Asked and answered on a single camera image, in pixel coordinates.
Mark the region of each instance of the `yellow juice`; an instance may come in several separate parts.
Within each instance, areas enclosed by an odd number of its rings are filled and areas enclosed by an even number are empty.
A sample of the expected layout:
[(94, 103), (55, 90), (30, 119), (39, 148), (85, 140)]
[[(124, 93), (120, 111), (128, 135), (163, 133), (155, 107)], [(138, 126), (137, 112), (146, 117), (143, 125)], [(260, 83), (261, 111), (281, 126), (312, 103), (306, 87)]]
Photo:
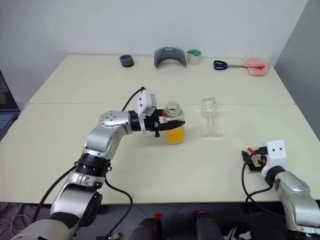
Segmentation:
[(179, 126), (175, 129), (167, 130), (166, 137), (169, 144), (179, 144), (185, 139), (185, 126)]

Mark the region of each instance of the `tape roll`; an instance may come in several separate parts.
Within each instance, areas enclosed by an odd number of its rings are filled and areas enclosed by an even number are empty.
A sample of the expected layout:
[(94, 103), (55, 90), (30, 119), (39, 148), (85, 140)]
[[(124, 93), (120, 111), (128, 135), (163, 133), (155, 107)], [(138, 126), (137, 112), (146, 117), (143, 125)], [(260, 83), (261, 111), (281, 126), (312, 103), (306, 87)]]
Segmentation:
[(188, 64), (197, 65), (201, 63), (201, 51), (197, 49), (190, 49), (186, 52), (186, 61)]

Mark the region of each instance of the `white table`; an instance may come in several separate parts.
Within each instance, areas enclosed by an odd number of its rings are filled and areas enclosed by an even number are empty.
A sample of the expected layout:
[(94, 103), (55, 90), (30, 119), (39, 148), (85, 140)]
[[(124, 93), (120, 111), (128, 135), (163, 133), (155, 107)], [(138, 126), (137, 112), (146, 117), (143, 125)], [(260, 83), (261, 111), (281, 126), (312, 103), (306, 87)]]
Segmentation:
[[(122, 104), (30, 104), (0, 143), (0, 201), (38, 203), (48, 187), (72, 167), (101, 113)], [(185, 105), (185, 142), (167, 145), (165, 135), (124, 136), (112, 160), (109, 181), (128, 191), (135, 203), (244, 201), (241, 150), (283, 139), (287, 169), (306, 181), (320, 199), (320, 143), (295, 105), (220, 105), (219, 139), (202, 137), (198, 105)], [(259, 173), (246, 171), (249, 192), (267, 187)], [(52, 203), (61, 184), (48, 197)], [(103, 186), (103, 204), (127, 203)], [(275, 192), (259, 201), (278, 200)]]
[(125, 68), (119, 56), (69, 55), (29, 103), (121, 103), (141, 86), (156, 94), (157, 102), (199, 104), (204, 95), (219, 104), (294, 104), (273, 67), (263, 77), (246, 68), (213, 69), (214, 60), (241, 64), (241, 58), (205, 57), (199, 65), (163, 62), (154, 67), (152, 56), (134, 56)]

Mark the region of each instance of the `robotic arm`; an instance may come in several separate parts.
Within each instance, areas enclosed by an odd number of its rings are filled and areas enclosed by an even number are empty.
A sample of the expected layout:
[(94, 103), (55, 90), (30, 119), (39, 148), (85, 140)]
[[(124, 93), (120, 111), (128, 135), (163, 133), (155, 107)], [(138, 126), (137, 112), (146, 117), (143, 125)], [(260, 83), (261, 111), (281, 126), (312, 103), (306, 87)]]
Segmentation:
[(80, 227), (94, 222), (102, 195), (98, 192), (111, 171), (120, 140), (136, 131), (165, 131), (185, 122), (162, 120), (163, 109), (157, 109), (155, 95), (141, 92), (135, 111), (108, 111), (101, 115), (98, 125), (89, 134), (80, 159), (55, 198), (49, 219), (26, 227), (11, 240), (71, 240)]
[(293, 240), (320, 239), (320, 209), (310, 196), (309, 186), (286, 171), (286, 148), (283, 140), (269, 141), (262, 147), (260, 171), (274, 189), (284, 207), (289, 236)]

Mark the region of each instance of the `pink sponge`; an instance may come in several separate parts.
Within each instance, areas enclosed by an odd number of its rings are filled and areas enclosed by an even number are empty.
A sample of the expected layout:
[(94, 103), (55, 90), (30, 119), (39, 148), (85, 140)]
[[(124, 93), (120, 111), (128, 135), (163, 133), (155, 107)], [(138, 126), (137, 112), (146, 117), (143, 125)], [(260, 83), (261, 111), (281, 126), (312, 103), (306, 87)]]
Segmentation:
[(248, 68), (250, 75), (259, 77), (268, 72), (270, 68), (270, 62), (259, 57), (249, 57), (244, 60), (243, 66)]

